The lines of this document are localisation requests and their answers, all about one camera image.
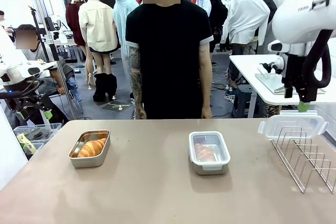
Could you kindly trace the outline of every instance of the container with clear lid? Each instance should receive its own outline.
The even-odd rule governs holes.
[[[329,123],[317,115],[317,111],[298,112],[297,110],[282,110],[279,115],[270,117],[261,122],[258,133],[267,139],[279,138],[289,140],[296,137],[314,138],[324,133]]]
[[[224,174],[230,161],[224,138],[216,131],[190,133],[189,157],[199,175]]]

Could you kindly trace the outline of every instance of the metal dish rack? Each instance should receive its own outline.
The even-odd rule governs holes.
[[[336,178],[334,180],[332,178],[333,184],[328,179],[330,179],[330,172],[336,174],[336,168],[331,168],[331,161],[326,159],[325,153],[319,152],[318,145],[313,144],[311,138],[307,138],[302,127],[282,127],[278,138],[271,139],[271,142],[302,193],[306,192],[314,170],[319,174],[329,191],[334,193]]]

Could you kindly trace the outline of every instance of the gray shirt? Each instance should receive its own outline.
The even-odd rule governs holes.
[[[49,60],[54,61],[53,53],[51,52],[51,48],[46,44],[45,44],[45,46],[46,46],[46,50],[47,50]],[[38,44],[38,47],[37,47],[36,51],[31,51],[30,49],[23,49],[22,52],[26,56],[27,60],[42,59],[45,62],[47,61],[46,56],[43,52],[41,43]],[[71,77],[74,76],[74,70],[72,69],[72,67],[70,67],[69,65],[66,64],[66,62],[62,59],[62,57],[59,57],[59,62],[61,63],[64,75],[66,77],[66,80],[68,81]],[[52,78],[52,76],[44,77],[43,80],[44,80],[44,83],[38,89],[38,92],[40,94],[47,93],[48,95],[51,95],[54,92],[56,92],[57,88],[59,88],[59,85]]]

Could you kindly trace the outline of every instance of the man's hand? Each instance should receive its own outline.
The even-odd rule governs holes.
[[[65,94],[65,89],[63,87],[57,89],[58,93]]]
[[[147,119],[147,114],[145,110],[143,109],[143,106],[138,106],[136,107],[135,110],[135,119],[140,119],[140,120],[145,120]]]
[[[202,118],[203,119],[211,119],[212,112],[210,106],[203,106],[202,107]]]

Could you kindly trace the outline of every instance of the black hose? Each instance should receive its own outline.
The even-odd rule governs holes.
[[[304,81],[310,87],[325,88],[331,80],[331,60],[328,47],[328,40],[333,30],[322,30],[317,37],[314,45],[302,67],[302,75]],[[322,79],[319,81],[314,75],[316,65],[322,58]]]

